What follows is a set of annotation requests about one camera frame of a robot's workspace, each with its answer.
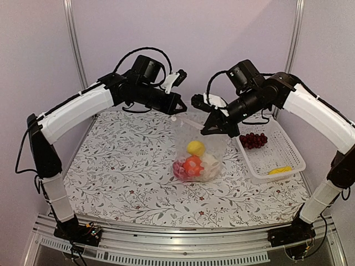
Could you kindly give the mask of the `yellow banana toy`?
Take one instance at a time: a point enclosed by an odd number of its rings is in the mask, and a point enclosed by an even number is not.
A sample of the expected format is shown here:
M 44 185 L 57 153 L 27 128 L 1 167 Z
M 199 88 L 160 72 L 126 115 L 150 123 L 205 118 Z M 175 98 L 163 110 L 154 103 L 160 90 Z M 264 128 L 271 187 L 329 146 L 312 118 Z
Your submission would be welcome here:
M 280 167 L 280 168 L 273 169 L 268 174 L 269 175 L 275 175 L 275 174 L 284 173 L 284 172 L 288 172 L 288 171 L 292 171 L 292 167 L 291 166 L 285 166 L 285 167 Z

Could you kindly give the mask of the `orange pumpkin toy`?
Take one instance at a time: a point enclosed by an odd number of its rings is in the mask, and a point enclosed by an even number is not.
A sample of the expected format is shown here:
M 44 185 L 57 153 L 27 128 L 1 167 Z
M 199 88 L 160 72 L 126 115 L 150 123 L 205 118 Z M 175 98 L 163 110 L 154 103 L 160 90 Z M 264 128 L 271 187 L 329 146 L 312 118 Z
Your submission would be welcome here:
M 201 172 L 204 170 L 202 166 L 202 161 L 198 156 L 192 155 L 188 157 L 185 162 L 182 164 L 186 174 L 190 177 L 197 177 L 201 175 Z

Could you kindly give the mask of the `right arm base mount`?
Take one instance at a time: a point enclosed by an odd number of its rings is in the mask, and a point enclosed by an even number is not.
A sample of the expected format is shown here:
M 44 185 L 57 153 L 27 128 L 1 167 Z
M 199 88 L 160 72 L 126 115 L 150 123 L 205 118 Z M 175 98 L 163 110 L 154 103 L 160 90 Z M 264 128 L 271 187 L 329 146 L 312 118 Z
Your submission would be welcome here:
M 316 236 L 313 224 L 296 218 L 289 226 L 270 229 L 267 240 L 271 247 L 284 246 L 286 255 L 293 259 L 303 259 L 314 244 Z

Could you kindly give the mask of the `clear zip top bag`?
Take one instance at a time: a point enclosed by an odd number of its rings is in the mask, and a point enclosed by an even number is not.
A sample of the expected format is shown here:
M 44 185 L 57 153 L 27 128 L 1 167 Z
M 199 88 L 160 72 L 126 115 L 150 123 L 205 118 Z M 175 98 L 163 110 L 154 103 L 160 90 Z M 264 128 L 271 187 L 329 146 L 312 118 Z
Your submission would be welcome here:
M 183 182 L 210 182 L 220 176 L 229 138 L 202 135 L 207 115 L 186 112 L 171 117 L 175 133 L 176 158 L 172 170 Z

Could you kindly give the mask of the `red bell pepper toy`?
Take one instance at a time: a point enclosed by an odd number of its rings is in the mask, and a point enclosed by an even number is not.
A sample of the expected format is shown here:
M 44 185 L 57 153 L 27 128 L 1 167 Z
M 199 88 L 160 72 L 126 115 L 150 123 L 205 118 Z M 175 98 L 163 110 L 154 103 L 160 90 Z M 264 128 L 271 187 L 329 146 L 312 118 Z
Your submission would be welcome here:
M 173 174 L 181 181 L 186 181 L 188 179 L 188 175 L 186 174 L 185 169 L 179 161 L 175 161 L 173 163 Z

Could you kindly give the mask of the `white cauliflower toy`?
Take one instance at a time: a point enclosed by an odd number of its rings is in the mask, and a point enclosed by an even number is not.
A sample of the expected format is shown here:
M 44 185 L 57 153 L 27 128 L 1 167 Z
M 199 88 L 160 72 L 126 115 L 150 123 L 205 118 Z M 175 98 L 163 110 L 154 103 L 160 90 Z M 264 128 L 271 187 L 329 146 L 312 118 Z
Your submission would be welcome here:
M 208 182 L 214 180 L 221 171 L 220 161 L 211 154 L 204 154 L 201 157 L 202 164 L 204 165 L 204 173 L 202 175 L 202 181 Z

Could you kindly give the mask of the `yellow lemon toy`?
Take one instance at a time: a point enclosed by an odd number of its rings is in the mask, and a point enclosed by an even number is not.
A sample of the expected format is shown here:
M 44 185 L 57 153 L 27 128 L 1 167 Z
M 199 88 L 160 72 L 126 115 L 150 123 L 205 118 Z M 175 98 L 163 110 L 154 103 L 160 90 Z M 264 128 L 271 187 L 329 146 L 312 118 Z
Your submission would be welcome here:
M 205 150 L 205 145 L 201 141 L 191 141 L 186 148 L 187 153 L 198 157 L 201 157 L 205 153 Z

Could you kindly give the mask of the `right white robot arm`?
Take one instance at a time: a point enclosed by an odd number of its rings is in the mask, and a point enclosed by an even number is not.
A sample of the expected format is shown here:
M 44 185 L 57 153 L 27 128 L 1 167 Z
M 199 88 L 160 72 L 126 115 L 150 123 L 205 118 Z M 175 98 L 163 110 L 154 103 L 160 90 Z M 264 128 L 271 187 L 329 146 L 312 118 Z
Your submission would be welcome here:
M 212 81 L 221 74 L 227 75 L 236 89 L 237 99 L 230 103 L 210 93 Z M 202 109 L 209 113 L 202 135 L 237 137 L 239 123 L 275 106 L 309 124 L 337 149 L 327 177 L 300 208 L 294 218 L 296 222 L 288 227 L 289 240 L 298 242 L 304 237 L 308 233 L 307 224 L 313 223 L 343 190 L 354 184 L 354 123 L 317 97 L 295 75 L 260 73 L 246 59 L 214 74 L 201 99 Z

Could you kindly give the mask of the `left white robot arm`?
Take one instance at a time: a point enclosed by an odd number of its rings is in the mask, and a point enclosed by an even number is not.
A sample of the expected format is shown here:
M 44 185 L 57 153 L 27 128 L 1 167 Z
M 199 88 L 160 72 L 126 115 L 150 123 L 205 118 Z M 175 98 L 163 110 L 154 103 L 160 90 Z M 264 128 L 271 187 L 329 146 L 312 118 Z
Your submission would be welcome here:
M 62 162 L 54 143 L 84 120 L 122 103 L 142 104 L 167 115 L 186 111 L 181 95 L 171 89 L 179 86 L 187 73 L 180 69 L 166 74 L 163 81 L 156 83 L 162 69 L 160 62 L 139 55 L 124 74 L 109 73 L 40 116 L 28 117 L 29 142 L 38 176 L 42 179 L 47 200 L 62 222 L 60 230 L 71 241 L 78 240 L 83 232 L 73 221 L 75 214 L 63 184 Z

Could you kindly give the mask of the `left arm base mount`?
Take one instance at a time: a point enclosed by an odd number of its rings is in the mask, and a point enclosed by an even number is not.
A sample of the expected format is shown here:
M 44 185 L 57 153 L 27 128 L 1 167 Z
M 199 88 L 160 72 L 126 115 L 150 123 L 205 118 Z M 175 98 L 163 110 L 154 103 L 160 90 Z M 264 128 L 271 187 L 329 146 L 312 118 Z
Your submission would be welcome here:
M 98 247 L 102 237 L 102 227 L 93 222 L 82 225 L 74 215 L 66 222 L 57 221 L 54 236 L 74 243 Z

